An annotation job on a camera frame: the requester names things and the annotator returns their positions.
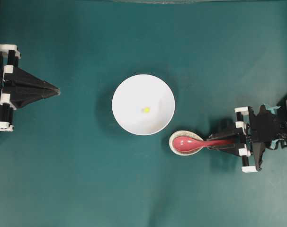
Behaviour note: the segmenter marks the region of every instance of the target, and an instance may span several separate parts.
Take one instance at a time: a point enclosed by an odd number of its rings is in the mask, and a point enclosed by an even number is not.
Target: white bracket
[[[4,77],[5,73],[13,73],[14,66],[13,65],[5,65],[3,67],[3,75],[2,75],[2,80],[5,82]]]
[[[13,131],[13,125],[9,122],[0,122],[0,131]]]
[[[238,152],[240,156],[247,156],[247,157],[251,156],[251,152],[247,149],[246,144],[244,145],[244,148],[239,148]]]
[[[244,122],[235,122],[236,128],[242,128],[242,132],[246,135],[247,125]]]
[[[243,167],[242,167],[242,171],[243,171],[244,173],[255,173],[255,172],[258,172],[258,171],[256,170],[256,167],[255,167],[255,166],[243,166]]]
[[[13,44],[0,44],[0,52],[4,58],[8,57],[9,51],[15,51],[15,57],[20,59],[21,55],[16,45]]]
[[[235,108],[235,113],[237,112],[241,112],[243,116],[247,116],[249,115],[249,108],[246,106],[246,107],[238,107],[238,108]]]
[[[3,105],[4,103],[7,103],[10,105],[13,110],[16,110],[17,108],[10,102],[10,94],[3,93],[1,91],[1,96],[0,96],[0,105]]]

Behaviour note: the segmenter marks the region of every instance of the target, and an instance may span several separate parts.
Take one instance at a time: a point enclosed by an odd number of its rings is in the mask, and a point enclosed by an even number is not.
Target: small yellow ball
[[[143,111],[147,114],[147,113],[150,112],[150,108],[149,108],[149,107],[146,107],[146,108],[143,109]]]

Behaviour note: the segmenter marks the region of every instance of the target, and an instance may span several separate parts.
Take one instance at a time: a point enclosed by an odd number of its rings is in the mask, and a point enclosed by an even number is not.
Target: red ceramic spoon
[[[181,153],[188,153],[199,148],[205,148],[214,145],[224,145],[234,143],[234,140],[196,140],[188,136],[179,136],[173,140],[173,147]]]

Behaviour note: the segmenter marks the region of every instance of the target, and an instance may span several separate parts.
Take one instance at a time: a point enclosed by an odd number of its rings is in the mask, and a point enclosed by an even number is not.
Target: teal tabletop
[[[287,227],[287,149],[244,174],[240,158],[168,145],[176,130],[206,138],[235,107],[287,94],[287,0],[2,0],[0,43],[61,89],[0,134],[0,227]],[[132,135],[112,114],[116,87],[136,74],[175,96],[155,135]]]

